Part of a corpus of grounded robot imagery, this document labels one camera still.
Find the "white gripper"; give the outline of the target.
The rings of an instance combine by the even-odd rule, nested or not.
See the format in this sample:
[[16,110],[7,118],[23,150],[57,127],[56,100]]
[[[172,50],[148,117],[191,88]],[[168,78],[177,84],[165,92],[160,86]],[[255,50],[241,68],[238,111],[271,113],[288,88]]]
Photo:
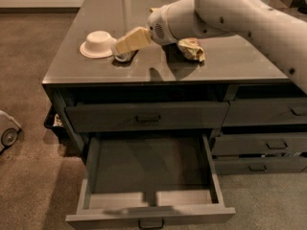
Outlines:
[[113,54],[123,55],[147,47],[153,40],[159,45],[169,45],[177,42],[168,24],[168,9],[165,5],[155,8],[147,19],[147,28],[136,27],[118,38],[113,44]]

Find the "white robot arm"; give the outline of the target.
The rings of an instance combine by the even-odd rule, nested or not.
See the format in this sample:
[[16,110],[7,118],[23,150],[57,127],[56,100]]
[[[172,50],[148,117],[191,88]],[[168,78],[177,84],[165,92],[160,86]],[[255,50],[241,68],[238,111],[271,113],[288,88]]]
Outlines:
[[307,93],[307,22],[261,0],[178,0],[154,9],[144,28],[117,39],[111,51],[120,56],[151,42],[169,45],[227,33],[246,39]]

